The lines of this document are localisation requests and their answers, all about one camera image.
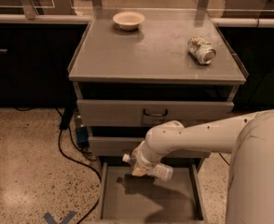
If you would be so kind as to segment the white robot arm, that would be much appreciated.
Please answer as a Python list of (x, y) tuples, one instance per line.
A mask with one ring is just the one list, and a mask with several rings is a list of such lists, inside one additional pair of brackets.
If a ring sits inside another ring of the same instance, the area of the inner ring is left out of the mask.
[(231, 155), (226, 224), (274, 224), (274, 109), (190, 127), (177, 120), (155, 126), (133, 151), (132, 173), (149, 174), (179, 149)]

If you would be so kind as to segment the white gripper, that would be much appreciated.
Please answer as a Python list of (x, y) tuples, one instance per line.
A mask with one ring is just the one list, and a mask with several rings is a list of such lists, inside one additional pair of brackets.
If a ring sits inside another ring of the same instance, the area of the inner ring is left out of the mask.
[(159, 160), (151, 161), (145, 156), (144, 147), (144, 142), (141, 142), (139, 146), (132, 151), (132, 156), (136, 159), (134, 169), (132, 171), (134, 176), (147, 175), (148, 171), (153, 169), (159, 163)]

